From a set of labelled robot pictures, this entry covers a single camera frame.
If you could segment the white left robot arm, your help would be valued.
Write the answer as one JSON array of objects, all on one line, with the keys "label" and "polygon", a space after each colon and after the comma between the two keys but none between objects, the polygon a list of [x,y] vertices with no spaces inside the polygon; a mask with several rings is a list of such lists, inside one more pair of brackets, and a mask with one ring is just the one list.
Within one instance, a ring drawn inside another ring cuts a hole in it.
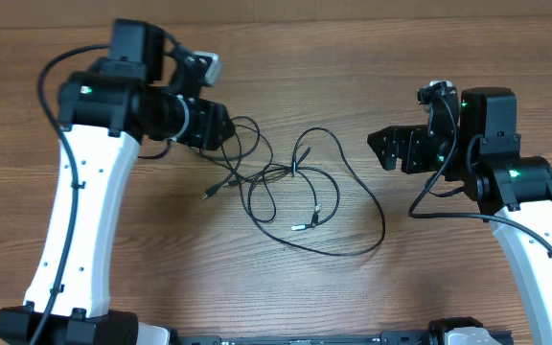
[{"label": "white left robot arm", "polygon": [[216,150],[235,133],[221,103],[201,98],[218,55],[191,51],[138,20],[114,22],[97,59],[61,85],[47,118],[60,145],[48,233],[23,303],[0,310],[9,344],[173,344],[173,329],[110,307],[110,267],[130,173],[144,139]]}]

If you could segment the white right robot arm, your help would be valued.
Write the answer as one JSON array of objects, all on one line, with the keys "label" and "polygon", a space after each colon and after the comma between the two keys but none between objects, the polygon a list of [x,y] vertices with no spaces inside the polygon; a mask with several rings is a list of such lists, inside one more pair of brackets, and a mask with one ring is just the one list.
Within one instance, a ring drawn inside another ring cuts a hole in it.
[{"label": "white right robot arm", "polygon": [[517,97],[507,87],[457,91],[434,81],[417,91],[428,119],[388,126],[368,135],[381,166],[430,178],[409,207],[414,219],[435,219],[416,208],[439,178],[461,182],[475,213],[443,212],[443,219],[488,223],[513,272],[537,344],[552,344],[552,167],[541,156],[523,157],[517,132]]}]

